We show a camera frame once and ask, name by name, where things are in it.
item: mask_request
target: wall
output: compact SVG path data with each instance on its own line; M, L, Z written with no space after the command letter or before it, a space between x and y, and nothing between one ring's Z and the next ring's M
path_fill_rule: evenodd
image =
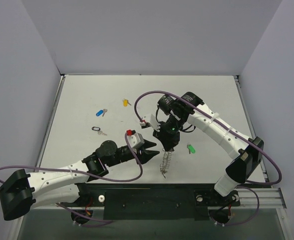
M238 75L281 0L22 0L64 74Z
M283 0L240 75L256 133L279 164L294 235L294 0ZM276 173L269 166L272 180Z
M21 1L0 0L0 167L35 164L59 80ZM0 240L10 225L0 205Z

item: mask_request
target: blue key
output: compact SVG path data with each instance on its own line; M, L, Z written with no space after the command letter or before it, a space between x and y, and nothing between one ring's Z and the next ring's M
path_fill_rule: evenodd
M98 111L97 114L96 114L96 116L98 117L98 116L100 116L101 114L103 114L103 110Z

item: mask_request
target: table top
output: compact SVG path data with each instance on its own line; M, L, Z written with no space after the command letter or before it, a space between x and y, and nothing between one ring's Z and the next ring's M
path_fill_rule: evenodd
M124 146L126 130L136 130L143 138L157 143L152 150L160 154L143 165L143 175L133 183L215 183L224 174L232 159L201 130L181 133L175 147L166 178L160 172L163 151L161 143L152 136L152 128L141 129L133 109L141 94L167 91L178 96L193 92L220 117L243 134L250 130L233 76L140 76L140 75L67 75L49 134L41 167L60 168L87 157L103 141L113 140L118 147ZM138 103L138 113L155 114L161 94L151 94ZM123 106L128 99L132 106ZM105 116L96 116L107 109ZM165 116L159 111L159 119ZM98 135L93 126L100 127L107 135ZM186 147L191 143L195 154ZM106 176L112 179L131 179L139 174L134 160L109 168ZM260 167L249 178L264 182ZM106 183L95 180L93 183Z

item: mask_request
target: gray wall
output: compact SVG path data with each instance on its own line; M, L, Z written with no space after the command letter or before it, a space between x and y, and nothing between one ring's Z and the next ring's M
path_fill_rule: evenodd
M0 0L0 167L35 164L59 80L21 1ZM0 240L10 225L0 205Z
M235 75L281 0L22 0L64 74Z
M256 133L283 172L294 234L294 0L283 0L240 76ZM272 180L277 178L269 167Z

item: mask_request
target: green key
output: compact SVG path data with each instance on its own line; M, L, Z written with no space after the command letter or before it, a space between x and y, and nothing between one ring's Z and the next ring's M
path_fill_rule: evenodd
M187 148L189 149L189 151L191 152L191 153L195 153L196 152L196 150L193 148L193 146L191 145L191 144L188 144L187 145Z

